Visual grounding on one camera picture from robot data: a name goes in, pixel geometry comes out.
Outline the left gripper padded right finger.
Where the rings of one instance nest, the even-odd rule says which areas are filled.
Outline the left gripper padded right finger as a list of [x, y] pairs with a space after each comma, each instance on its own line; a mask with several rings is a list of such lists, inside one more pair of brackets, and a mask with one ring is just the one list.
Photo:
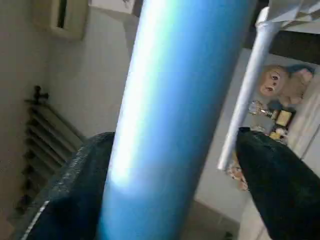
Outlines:
[[248, 127], [236, 156], [272, 240], [320, 238], [320, 178], [286, 145]]

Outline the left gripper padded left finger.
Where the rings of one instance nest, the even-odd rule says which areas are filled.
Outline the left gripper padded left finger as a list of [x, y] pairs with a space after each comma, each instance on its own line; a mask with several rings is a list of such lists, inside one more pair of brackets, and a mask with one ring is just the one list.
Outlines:
[[96, 240], [114, 132], [87, 139], [17, 222], [11, 240]]

